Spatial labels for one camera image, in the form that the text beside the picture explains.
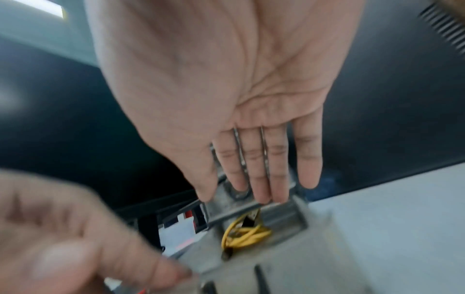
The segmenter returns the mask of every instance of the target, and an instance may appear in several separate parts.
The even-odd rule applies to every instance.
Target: yellow cable
[[[260,223],[253,228],[238,227],[248,215],[249,213],[239,217],[226,229],[223,239],[221,240],[221,248],[223,248],[223,250],[226,248],[251,246],[263,241],[271,235],[271,230]]]

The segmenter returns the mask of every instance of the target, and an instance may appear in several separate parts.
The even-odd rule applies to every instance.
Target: white table
[[[311,203],[377,293],[465,293],[465,164]]]

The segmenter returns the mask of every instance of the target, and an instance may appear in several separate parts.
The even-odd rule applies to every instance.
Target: dark wall
[[[325,166],[308,198],[465,161],[464,93],[452,47],[411,10],[369,1],[325,104]],[[138,137],[98,68],[4,39],[0,167],[91,186],[114,208],[190,188]]]

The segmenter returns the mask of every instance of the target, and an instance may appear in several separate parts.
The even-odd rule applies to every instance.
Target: hand
[[[238,128],[251,188],[266,203],[288,198],[288,122],[299,180],[318,184],[323,102],[363,2],[88,0],[87,9],[103,73],[147,144],[207,201],[217,186],[211,142],[232,185],[247,189]]]
[[[0,293],[103,294],[103,277],[165,288],[189,276],[88,189],[0,170]]]

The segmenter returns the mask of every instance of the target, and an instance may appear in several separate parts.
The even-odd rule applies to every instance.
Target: pinky finger
[[[297,149],[297,173],[301,185],[315,188],[320,181],[322,157],[323,107],[292,121]]]

